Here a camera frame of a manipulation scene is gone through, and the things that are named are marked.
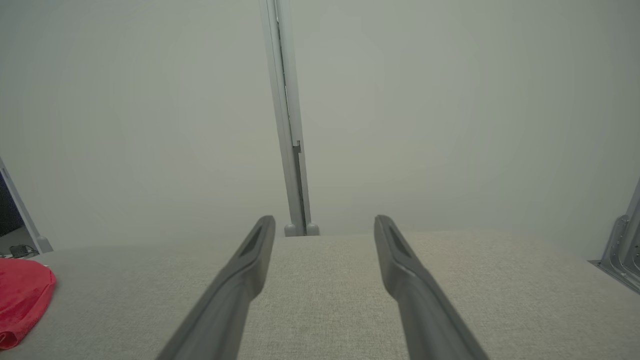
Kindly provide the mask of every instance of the textured table surface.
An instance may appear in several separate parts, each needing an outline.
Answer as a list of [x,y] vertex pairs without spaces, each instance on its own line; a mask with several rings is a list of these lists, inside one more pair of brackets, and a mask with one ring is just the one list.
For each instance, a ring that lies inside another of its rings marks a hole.
[[[640,296],[586,261],[509,233],[405,237],[490,358],[640,358]],[[241,241],[37,256],[51,303],[0,359],[153,359]],[[372,235],[275,240],[239,359],[407,358]]]

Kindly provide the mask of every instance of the floor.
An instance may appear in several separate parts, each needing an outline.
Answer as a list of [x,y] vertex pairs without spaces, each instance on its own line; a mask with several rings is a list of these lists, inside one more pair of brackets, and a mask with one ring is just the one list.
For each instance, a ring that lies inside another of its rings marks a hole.
[[33,240],[31,239],[31,235],[27,231],[26,227],[21,227],[20,229],[16,229],[2,237],[0,237],[0,252],[7,255],[11,254],[9,252],[9,247],[14,245],[29,245],[35,249],[35,245],[33,245]]

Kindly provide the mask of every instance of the white wall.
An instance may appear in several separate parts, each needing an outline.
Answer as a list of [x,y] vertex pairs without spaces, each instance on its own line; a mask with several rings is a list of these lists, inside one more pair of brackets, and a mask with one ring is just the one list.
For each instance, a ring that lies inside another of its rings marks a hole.
[[323,234],[384,213],[602,255],[640,177],[640,3],[291,3]]
[[54,249],[281,230],[258,2],[2,1],[0,155]]

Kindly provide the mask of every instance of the red cloth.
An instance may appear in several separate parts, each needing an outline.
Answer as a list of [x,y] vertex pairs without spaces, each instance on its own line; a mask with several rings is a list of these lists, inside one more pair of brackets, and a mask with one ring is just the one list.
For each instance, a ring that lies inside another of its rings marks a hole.
[[0,349],[18,345],[38,322],[55,284],[51,270],[36,261],[0,258]]

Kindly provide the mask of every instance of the rolled red fabric edge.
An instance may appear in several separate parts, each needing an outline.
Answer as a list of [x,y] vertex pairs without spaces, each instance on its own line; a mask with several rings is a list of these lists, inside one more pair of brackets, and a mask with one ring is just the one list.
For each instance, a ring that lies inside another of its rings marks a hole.
[[56,277],[32,260],[0,258],[0,349],[15,347],[49,305]]

